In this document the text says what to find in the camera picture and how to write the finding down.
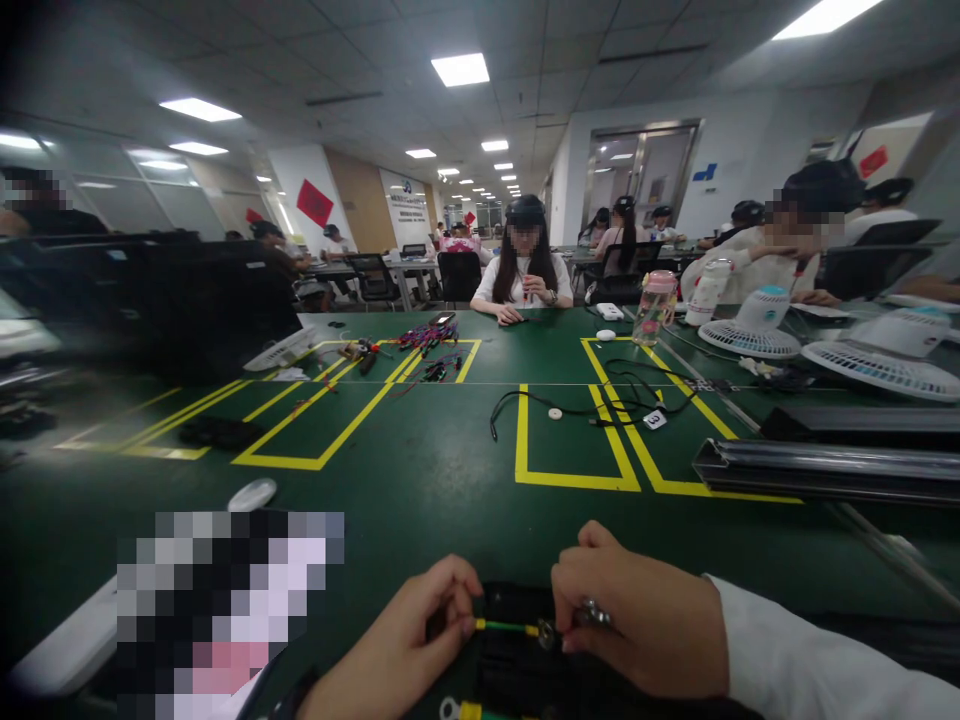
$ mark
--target plastic bottle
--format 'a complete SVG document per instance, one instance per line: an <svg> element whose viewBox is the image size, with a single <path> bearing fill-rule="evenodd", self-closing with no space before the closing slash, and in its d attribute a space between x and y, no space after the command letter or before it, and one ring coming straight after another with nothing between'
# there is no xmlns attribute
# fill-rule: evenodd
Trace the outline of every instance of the plastic bottle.
<svg viewBox="0 0 960 720"><path fill-rule="evenodd" d="M669 270L654 270L647 275L633 323L633 341L643 347L656 345L660 329L673 322L676 304L676 276Z"/></svg>
<svg viewBox="0 0 960 720"><path fill-rule="evenodd" d="M730 279L732 271L733 263L725 258L707 263L697 281L693 298L687 303L687 325L697 327L713 319L713 313L720 304L720 296L727 289L727 280Z"/></svg>

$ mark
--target ceiling light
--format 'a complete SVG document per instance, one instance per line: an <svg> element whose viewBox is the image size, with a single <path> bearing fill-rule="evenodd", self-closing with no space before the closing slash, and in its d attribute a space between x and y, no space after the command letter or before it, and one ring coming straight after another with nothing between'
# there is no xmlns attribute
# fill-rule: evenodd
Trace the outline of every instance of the ceiling light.
<svg viewBox="0 0 960 720"><path fill-rule="evenodd" d="M243 115L238 115L235 112L226 110L222 107L217 107L216 105L211 105L210 103L197 98L170 100L169 102L160 103L160 107L165 107L167 110L175 110L176 112L181 112L184 115L200 118L201 120L206 120L207 122L236 120L237 118L243 117Z"/></svg>
<svg viewBox="0 0 960 720"><path fill-rule="evenodd" d="M0 135L0 145L19 147L27 150L40 149L40 143L33 138L23 137L22 135Z"/></svg>
<svg viewBox="0 0 960 720"><path fill-rule="evenodd" d="M213 145L204 145L203 143L177 143L176 145L171 145L171 148L174 150L182 150L183 152L192 152L197 155L222 155L225 152L230 152L223 148L218 148Z"/></svg>
<svg viewBox="0 0 960 720"><path fill-rule="evenodd" d="M792 40L833 32L880 2L881 0L821 0L773 39Z"/></svg>
<svg viewBox="0 0 960 720"><path fill-rule="evenodd" d="M183 163L172 163L168 160L147 160L140 163L144 167L152 167L157 170L186 170L187 166Z"/></svg>
<svg viewBox="0 0 960 720"><path fill-rule="evenodd" d="M433 63L437 75L440 76L443 84L447 87L490 82L490 75L487 74L487 64L483 61L483 53L436 58L430 62Z"/></svg>

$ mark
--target hand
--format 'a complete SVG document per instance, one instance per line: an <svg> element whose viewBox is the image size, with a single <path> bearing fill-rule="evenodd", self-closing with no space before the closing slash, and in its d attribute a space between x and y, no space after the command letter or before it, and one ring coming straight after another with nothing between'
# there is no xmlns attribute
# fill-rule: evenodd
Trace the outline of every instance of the hand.
<svg viewBox="0 0 960 720"><path fill-rule="evenodd" d="M726 695L727 636L713 584L629 552L595 520L577 539L580 546L560 553L551 573L563 652L596 655L649 695ZM573 626L585 598L610 613L620 635Z"/></svg>
<svg viewBox="0 0 960 720"><path fill-rule="evenodd" d="M501 305L500 309L497 310L497 322L501 326L513 325L518 322L523 322L523 315L518 313L510 305Z"/></svg>
<svg viewBox="0 0 960 720"><path fill-rule="evenodd" d="M547 295L547 284L543 282L543 278L539 275L524 275L523 291L531 295L536 295L544 302L546 302L547 297L549 297Z"/></svg>
<svg viewBox="0 0 960 720"><path fill-rule="evenodd" d="M298 720L406 714L473 635L470 596L482 594L477 571L456 555L407 580L346 657L313 686ZM427 642L427 621L438 612L445 629Z"/></svg>
<svg viewBox="0 0 960 720"><path fill-rule="evenodd" d="M822 305L823 307L838 307L840 305L840 299L835 298L826 290L806 290L794 293L790 301L803 303L804 305Z"/></svg>

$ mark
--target white fan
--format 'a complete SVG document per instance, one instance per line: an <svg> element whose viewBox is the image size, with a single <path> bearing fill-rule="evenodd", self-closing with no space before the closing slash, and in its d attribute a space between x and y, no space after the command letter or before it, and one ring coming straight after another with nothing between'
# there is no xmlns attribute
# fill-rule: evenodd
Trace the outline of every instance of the white fan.
<svg viewBox="0 0 960 720"><path fill-rule="evenodd" d="M767 285L755 290L733 320L714 320L697 334L711 345L738 355L785 359L800 353L800 341L777 330L790 309L790 296L782 287Z"/></svg>
<svg viewBox="0 0 960 720"><path fill-rule="evenodd" d="M934 308L894 310L855 326L842 340L810 343L803 356L876 387L939 402L960 400L960 379L924 362L950 330Z"/></svg>

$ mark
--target desk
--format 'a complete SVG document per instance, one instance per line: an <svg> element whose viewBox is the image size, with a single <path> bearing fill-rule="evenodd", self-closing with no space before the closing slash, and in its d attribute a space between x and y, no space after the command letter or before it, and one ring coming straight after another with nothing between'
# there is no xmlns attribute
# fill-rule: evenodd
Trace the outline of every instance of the desk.
<svg viewBox="0 0 960 720"><path fill-rule="evenodd" d="M317 382L266 382L263 373L226 389L124 388L123 413L117 407L82 421L64 418L4 476L4 539L18 589L9 598L5 659L25 654L114 574L117 537L151 537L157 510L222 508L260 477L279 486L273 507L344 511L347 523L345 565L327 568L328 590L309 601L308 636L284 653L261 709L308 665L338 658L405 578L445 553L468 558L481 579L547 586L557 554L575 544L589 518L632 550L691 572L709 571L793 610L957 617L947 601L901 572L894 543L876 532L903 536L943 576L960 578L956 513L854 508L875 521L868 527L878 539L854 529L852 516L830 504L713 495L690 467L705 438L748 437L753 419L776 403L869 407L878 400L837 391L774 398L744 389L734 395L744 417L705 393L702 407L689 406L661 430L631 433L593 428L569 415L553 421L546 407L513 399L497 420L494 443L488 421L503 393L527 386L558 404L591 407L607 391L599 374L604 361L647 358L629 341L589 340L596 318L582 309L525 312L541 321L501 329L490 316L458 312L472 360L450 382L420 385L403 397L389 397L395 383L403 383L404 371L396 371L417 361L391 351L394 360L378 360L365 378L340 364L331 375L339 377L336 394L322 392ZM317 325L329 348L341 332L385 340L430 316L302 318ZM330 328L331 320L346 327ZM669 336L654 354L680 372L689 365L748 382L733 363L713 361ZM320 375L315 361L303 365L311 378ZM682 390L661 372L639 372L668 405L681 399ZM174 414L203 398L195 406L206 408L200 412L252 418L269 437L240 454L182 447L178 423L196 411ZM315 401L292 418L298 401L310 398ZM474 642L412 716L435 718L445 695L470 697L477 653Z"/></svg>
<svg viewBox="0 0 960 720"><path fill-rule="evenodd" d="M407 279L403 276L404 271L406 270L436 270L440 266L437 264L436 260L401 260L399 262L394 262L392 260L383 259L386 263L387 268L393 271L396 276L397 285L400 287L400 303L403 306L405 312L410 312L413 310L413 303L410 302L410 289L407 287ZM327 263L326 265L311 265L310 268L304 273L306 275L312 275L316 278L329 277L330 275L356 275L351 268L345 262L332 262ZM420 288L420 298L422 302L427 300L427 288L423 284L423 274L417 274L417 285Z"/></svg>

